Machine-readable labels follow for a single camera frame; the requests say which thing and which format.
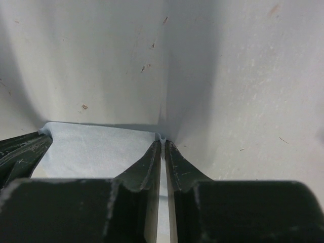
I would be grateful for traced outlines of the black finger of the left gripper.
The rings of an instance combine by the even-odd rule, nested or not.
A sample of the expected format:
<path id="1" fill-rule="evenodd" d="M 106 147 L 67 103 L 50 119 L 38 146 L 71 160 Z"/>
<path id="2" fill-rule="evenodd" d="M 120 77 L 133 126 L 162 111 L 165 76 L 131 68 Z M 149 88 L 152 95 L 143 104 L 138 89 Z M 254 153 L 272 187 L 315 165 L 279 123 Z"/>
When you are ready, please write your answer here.
<path id="1" fill-rule="evenodd" d="M 52 143 L 38 132 L 1 140 L 1 189 L 15 179 L 30 178 Z"/>

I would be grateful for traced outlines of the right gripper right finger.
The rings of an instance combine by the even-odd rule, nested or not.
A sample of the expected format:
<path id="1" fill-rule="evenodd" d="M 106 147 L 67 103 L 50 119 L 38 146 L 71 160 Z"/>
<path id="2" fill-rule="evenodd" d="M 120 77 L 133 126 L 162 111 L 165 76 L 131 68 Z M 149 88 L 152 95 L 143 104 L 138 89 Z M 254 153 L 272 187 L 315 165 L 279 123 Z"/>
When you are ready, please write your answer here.
<path id="1" fill-rule="evenodd" d="M 171 242 L 323 242 L 323 211 L 297 181 L 216 181 L 165 143 Z"/>

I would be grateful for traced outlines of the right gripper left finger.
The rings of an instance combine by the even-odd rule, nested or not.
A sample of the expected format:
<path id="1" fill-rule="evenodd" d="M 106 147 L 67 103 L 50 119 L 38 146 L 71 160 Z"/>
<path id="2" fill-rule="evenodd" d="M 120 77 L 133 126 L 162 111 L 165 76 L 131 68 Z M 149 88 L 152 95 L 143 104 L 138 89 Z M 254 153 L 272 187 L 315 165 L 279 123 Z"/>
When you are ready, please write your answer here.
<path id="1" fill-rule="evenodd" d="M 17 179 L 1 193 L 1 242 L 156 242 L 161 143 L 115 178 Z"/>

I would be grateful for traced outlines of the blue cleaning cloth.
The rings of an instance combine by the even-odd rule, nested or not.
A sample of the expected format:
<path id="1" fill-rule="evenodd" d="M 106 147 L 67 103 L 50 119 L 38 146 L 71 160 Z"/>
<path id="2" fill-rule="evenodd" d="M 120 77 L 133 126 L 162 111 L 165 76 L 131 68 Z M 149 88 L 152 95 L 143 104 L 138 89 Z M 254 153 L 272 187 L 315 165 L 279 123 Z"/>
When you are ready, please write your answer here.
<path id="1" fill-rule="evenodd" d="M 35 168 L 33 178 L 113 178 L 138 161 L 155 131 L 48 122 L 39 132 L 53 143 Z"/>

